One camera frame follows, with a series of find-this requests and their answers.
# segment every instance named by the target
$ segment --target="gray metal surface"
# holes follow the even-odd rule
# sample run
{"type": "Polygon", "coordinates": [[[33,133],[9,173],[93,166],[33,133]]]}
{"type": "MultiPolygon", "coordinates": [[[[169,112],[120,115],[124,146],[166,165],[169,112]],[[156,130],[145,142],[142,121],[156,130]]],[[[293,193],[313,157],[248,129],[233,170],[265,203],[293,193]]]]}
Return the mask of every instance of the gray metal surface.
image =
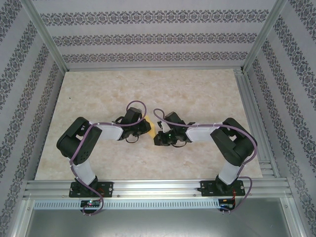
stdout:
{"type": "Polygon", "coordinates": [[[120,68],[112,68],[112,67],[104,67],[104,68],[73,68],[70,69],[69,72],[98,72],[98,71],[154,71],[154,70],[218,70],[218,69],[240,69],[240,66],[226,66],[226,65],[222,65],[222,66],[208,66],[208,67],[204,67],[204,66],[187,66],[187,67],[182,67],[182,66],[178,66],[178,67],[132,67],[132,68],[128,68],[128,67],[120,67],[120,68]]]}
{"type": "Polygon", "coordinates": [[[271,161],[267,161],[267,160],[259,161],[259,165],[260,165],[262,177],[264,178],[275,177],[275,174],[271,165],[271,161]]]}
{"type": "Polygon", "coordinates": [[[292,236],[307,237],[294,198],[280,198],[280,201],[292,236]]]}
{"type": "Polygon", "coordinates": [[[248,199],[236,213],[215,209],[34,210],[28,237],[288,237],[278,198],[248,199]]]}
{"type": "Polygon", "coordinates": [[[12,225],[12,229],[10,230],[11,234],[8,236],[24,237],[26,235],[26,231],[28,229],[30,219],[32,216],[34,202],[34,200],[21,201],[18,213],[16,215],[16,219],[14,221],[14,225],[12,225]]]}

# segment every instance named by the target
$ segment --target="wall panel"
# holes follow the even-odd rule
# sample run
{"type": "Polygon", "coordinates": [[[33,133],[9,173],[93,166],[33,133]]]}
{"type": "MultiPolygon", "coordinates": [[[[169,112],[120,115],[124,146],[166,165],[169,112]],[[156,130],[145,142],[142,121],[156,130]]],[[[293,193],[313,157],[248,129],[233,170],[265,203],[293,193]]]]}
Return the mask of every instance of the wall panel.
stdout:
{"type": "Polygon", "coordinates": [[[281,176],[308,236],[316,236],[316,39],[314,0],[289,0],[248,77],[281,176]]]}
{"type": "Polygon", "coordinates": [[[70,69],[238,67],[275,0],[33,1],[70,69]]]}

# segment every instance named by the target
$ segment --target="black bracket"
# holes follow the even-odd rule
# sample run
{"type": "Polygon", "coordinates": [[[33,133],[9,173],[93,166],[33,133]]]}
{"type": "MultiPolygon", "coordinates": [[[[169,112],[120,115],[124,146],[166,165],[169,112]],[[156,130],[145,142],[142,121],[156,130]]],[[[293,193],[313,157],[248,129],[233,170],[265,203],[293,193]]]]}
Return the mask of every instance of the black bracket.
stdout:
{"type": "Polygon", "coordinates": [[[220,191],[216,187],[215,180],[203,180],[200,182],[201,187],[197,190],[201,192],[202,197],[222,197],[233,196],[233,191],[236,192],[235,196],[245,196],[245,189],[241,180],[236,180],[232,183],[231,188],[226,192],[220,191]]]}
{"type": "MultiPolygon", "coordinates": [[[[131,124],[131,123],[137,122],[141,118],[142,118],[142,111],[140,109],[130,107],[127,110],[125,116],[121,116],[121,117],[117,118],[114,123],[131,124]]],[[[118,139],[119,141],[127,139],[130,135],[133,135],[134,137],[139,137],[140,135],[149,132],[152,128],[151,128],[149,122],[147,122],[146,119],[144,119],[136,125],[122,127],[122,129],[123,129],[123,133],[122,133],[121,137],[118,139]]]]}
{"type": "MultiPolygon", "coordinates": [[[[68,157],[69,159],[71,159],[76,149],[78,148],[79,143],[81,142],[81,140],[77,136],[83,137],[90,126],[91,125],[89,124],[88,120],[83,117],[79,117],[58,139],[56,146],[64,157],[68,157]]],[[[98,127],[93,127],[90,130],[76,158],[73,161],[75,165],[82,164],[89,158],[95,144],[97,143],[101,135],[101,132],[102,130],[98,127]]]]}
{"type": "MultiPolygon", "coordinates": [[[[86,192],[82,189],[78,182],[72,182],[69,190],[70,198],[98,198],[94,192],[86,192]]],[[[96,184],[96,188],[94,188],[99,194],[104,198],[111,198],[113,193],[113,182],[100,182],[98,181],[96,184]]]]}
{"type": "MultiPolygon", "coordinates": [[[[239,128],[247,133],[256,143],[256,140],[247,132],[235,119],[227,118],[223,125],[229,125],[239,128]]],[[[223,154],[225,160],[234,166],[241,166],[245,159],[250,156],[254,150],[251,141],[241,132],[225,127],[215,129],[211,133],[213,141],[217,145],[220,152],[223,154]]]]}

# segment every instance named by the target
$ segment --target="yellow object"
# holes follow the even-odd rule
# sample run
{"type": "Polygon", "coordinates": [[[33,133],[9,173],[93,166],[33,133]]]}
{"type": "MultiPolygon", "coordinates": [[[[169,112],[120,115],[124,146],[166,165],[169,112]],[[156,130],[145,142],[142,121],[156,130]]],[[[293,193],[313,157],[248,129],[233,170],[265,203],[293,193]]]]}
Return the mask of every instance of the yellow object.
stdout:
{"type": "Polygon", "coordinates": [[[148,132],[148,134],[151,136],[151,138],[155,137],[155,125],[153,122],[151,122],[151,120],[149,119],[148,115],[145,116],[146,121],[150,124],[150,127],[152,129],[150,129],[150,131],[148,132]]]}

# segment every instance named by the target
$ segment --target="metal profile bar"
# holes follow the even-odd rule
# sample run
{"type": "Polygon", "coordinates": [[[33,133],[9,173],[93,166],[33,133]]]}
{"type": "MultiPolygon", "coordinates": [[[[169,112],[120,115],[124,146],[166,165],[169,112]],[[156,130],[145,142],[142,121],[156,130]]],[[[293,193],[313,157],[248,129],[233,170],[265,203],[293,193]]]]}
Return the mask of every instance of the metal profile bar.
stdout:
{"type": "MultiPolygon", "coordinates": [[[[80,200],[36,200],[34,210],[78,210],[80,200]]],[[[220,208],[218,199],[163,199],[163,200],[126,200],[107,199],[106,210],[157,210],[157,209],[204,209],[220,208]]],[[[89,210],[98,207],[87,207],[89,210]]]]}
{"type": "Polygon", "coordinates": [[[277,164],[274,159],[267,134],[264,129],[263,122],[260,117],[254,95],[252,93],[247,75],[236,73],[235,77],[239,88],[241,100],[245,109],[251,133],[258,141],[259,162],[267,160],[270,162],[275,177],[280,177],[277,164]]]}
{"type": "MultiPolygon", "coordinates": [[[[114,182],[113,197],[109,199],[205,198],[197,191],[197,188],[200,188],[201,180],[112,181],[114,182]]],[[[244,187],[247,190],[250,182],[246,179],[243,181],[244,187]]],[[[23,199],[72,199],[68,197],[70,184],[71,181],[29,181],[23,199]]],[[[292,197],[292,192],[286,178],[256,178],[253,179],[253,188],[249,197],[292,197]]]]}
{"type": "Polygon", "coordinates": [[[276,22],[286,2],[287,0],[276,0],[270,11],[270,14],[267,17],[267,20],[265,21],[260,33],[258,34],[258,37],[253,43],[253,46],[245,59],[245,62],[242,66],[244,72],[248,72],[253,60],[256,58],[261,46],[263,45],[263,42],[266,40],[270,30],[273,27],[273,24],[276,22]]]}
{"type": "Polygon", "coordinates": [[[12,232],[8,236],[23,237],[26,235],[34,203],[34,200],[22,200],[12,232]]]}
{"type": "Polygon", "coordinates": [[[46,44],[49,52],[52,54],[54,60],[56,61],[60,71],[63,75],[67,71],[69,71],[65,60],[63,59],[61,53],[59,52],[53,38],[51,37],[50,33],[48,32],[47,27],[45,26],[42,18],[40,17],[39,13],[37,12],[35,6],[32,3],[32,0],[21,0],[21,4],[23,5],[24,9],[26,10],[28,16],[30,17],[32,23],[36,27],[39,35],[41,36],[42,40],[46,44]]]}
{"type": "Polygon", "coordinates": [[[217,70],[240,69],[240,66],[174,66],[174,67],[115,67],[115,68],[73,68],[69,72],[99,72],[99,71],[156,71],[156,70],[217,70]]]}
{"type": "Polygon", "coordinates": [[[255,119],[254,115],[253,115],[253,110],[251,108],[250,102],[249,102],[249,97],[248,94],[246,92],[246,89],[244,88],[243,85],[243,74],[242,72],[236,72],[235,73],[235,78],[236,78],[236,82],[237,82],[237,86],[239,89],[239,93],[240,93],[240,97],[241,97],[241,101],[245,110],[245,114],[247,117],[247,121],[249,124],[249,128],[250,128],[250,132],[251,134],[255,137],[255,139],[258,142],[258,160],[267,160],[267,155],[264,153],[262,144],[264,143],[262,141],[262,136],[260,136],[260,132],[258,130],[258,121],[255,119]]]}
{"type": "Polygon", "coordinates": [[[261,170],[272,169],[271,163],[260,164],[261,170]]]}
{"type": "Polygon", "coordinates": [[[274,177],[275,176],[275,174],[273,173],[273,170],[272,169],[264,169],[264,170],[261,170],[261,172],[262,172],[262,175],[263,175],[263,177],[264,176],[272,176],[272,177],[274,177]]]}

